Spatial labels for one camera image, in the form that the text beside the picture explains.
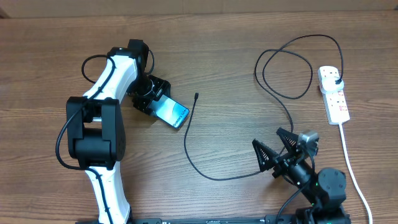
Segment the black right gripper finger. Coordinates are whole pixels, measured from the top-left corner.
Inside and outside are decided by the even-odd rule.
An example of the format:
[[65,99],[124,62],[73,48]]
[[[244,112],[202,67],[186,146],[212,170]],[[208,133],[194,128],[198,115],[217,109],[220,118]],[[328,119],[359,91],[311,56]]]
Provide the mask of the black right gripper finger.
[[282,141],[284,147],[280,151],[280,154],[286,149],[288,153],[297,153],[297,143],[299,136],[297,134],[291,133],[283,128],[279,128],[276,131],[276,134]]
[[279,154],[276,151],[257,139],[252,141],[252,145],[256,153],[261,172],[269,170],[277,164],[276,159],[279,157]]

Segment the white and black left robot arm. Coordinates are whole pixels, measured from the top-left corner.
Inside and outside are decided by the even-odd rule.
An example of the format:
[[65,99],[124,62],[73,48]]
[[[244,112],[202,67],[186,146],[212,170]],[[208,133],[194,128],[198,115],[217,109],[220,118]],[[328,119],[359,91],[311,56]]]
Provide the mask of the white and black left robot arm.
[[148,115],[162,95],[169,96],[169,83],[146,71],[153,53],[143,40],[131,39],[127,47],[113,47],[103,57],[106,66],[83,96],[72,96],[66,104],[70,157],[76,170],[86,173],[98,204],[96,223],[132,223],[132,210],[124,193],[121,160],[126,150],[121,103],[125,96]]

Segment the black smartphone with blue screen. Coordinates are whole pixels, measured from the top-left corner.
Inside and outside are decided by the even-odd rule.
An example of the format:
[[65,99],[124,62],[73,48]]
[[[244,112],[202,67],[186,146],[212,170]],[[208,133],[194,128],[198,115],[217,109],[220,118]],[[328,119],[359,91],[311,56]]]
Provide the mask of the black smartphone with blue screen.
[[177,101],[162,95],[158,101],[153,100],[149,105],[153,110],[154,116],[178,129],[189,114],[189,109]]

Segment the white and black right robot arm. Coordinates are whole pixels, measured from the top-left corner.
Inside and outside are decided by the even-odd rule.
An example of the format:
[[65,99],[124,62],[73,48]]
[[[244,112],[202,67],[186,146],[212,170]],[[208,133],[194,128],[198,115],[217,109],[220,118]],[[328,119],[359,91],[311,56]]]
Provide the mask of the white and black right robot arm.
[[[346,200],[345,173],[334,168],[315,171],[314,157],[318,153],[319,135],[316,131],[294,134],[279,128],[276,134],[287,152],[280,154],[263,142],[254,139],[252,145],[261,172],[273,170],[276,179],[283,177],[298,190],[281,206],[278,214],[266,215],[266,223],[351,223],[342,203]],[[298,195],[303,194],[310,207],[298,208],[294,214],[283,215],[284,208]]]

